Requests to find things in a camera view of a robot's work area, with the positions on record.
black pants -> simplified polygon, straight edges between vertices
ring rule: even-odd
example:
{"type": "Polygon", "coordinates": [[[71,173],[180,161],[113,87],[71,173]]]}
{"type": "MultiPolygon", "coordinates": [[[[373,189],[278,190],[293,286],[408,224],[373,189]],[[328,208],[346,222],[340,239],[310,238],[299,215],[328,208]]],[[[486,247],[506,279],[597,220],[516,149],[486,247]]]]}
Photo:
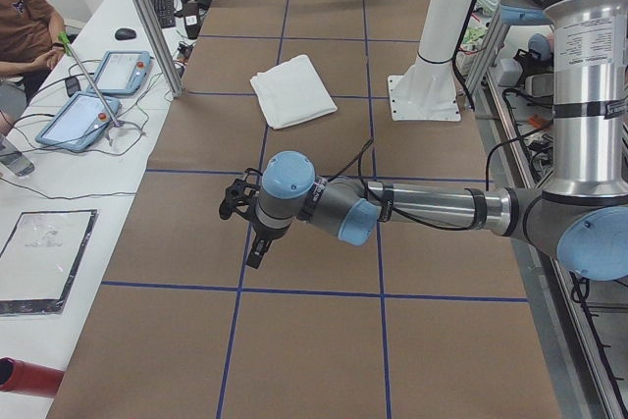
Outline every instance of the black pants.
{"type": "Polygon", "coordinates": [[[46,78],[50,75],[50,71],[44,69],[42,71],[35,71],[33,73],[24,73],[24,92],[26,94],[26,103],[30,103],[30,99],[37,93],[39,87],[43,84],[46,78]]]}

red cup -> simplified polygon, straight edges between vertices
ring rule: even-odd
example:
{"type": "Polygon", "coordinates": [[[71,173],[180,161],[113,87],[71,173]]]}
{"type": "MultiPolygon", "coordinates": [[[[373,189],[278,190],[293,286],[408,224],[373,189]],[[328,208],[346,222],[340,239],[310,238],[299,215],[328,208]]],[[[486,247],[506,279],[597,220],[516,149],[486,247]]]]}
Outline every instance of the red cup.
{"type": "Polygon", "coordinates": [[[0,359],[0,392],[55,397],[64,373],[5,357],[0,359]]]}

black computer mouse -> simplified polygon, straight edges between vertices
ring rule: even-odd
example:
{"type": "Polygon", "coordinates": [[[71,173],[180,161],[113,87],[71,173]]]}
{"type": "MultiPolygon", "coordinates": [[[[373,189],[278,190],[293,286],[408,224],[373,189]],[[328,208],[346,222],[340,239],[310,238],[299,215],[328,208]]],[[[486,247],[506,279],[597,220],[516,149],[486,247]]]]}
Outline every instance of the black computer mouse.
{"type": "Polygon", "coordinates": [[[116,39],[124,41],[125,39],[134,39],[137,33],[132,28],[118,28],[115,34],[116,39]]]}

white cloth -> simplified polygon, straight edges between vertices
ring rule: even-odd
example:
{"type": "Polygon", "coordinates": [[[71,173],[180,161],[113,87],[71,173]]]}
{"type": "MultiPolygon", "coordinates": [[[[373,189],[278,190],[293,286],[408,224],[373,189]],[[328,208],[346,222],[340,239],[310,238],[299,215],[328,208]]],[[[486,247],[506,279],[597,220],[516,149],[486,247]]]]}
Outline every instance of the white cloth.
{"type": "Polygon", "coordinates": [[[337,111],[310,58],[301,54],[251,79],[266,123],[291,127],[337,111]]]}

black keyboard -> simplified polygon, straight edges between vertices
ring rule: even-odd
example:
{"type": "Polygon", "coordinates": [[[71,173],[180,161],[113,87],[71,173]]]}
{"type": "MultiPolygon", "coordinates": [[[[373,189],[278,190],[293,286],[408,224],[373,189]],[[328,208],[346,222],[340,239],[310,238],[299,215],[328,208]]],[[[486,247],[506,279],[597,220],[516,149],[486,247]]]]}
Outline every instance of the black keyboard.
{"type": "Polygon", "coordinates": [[[150,0],[159,19],[161,28],[175,26],[175,1],[174,0],[150,0]]]}

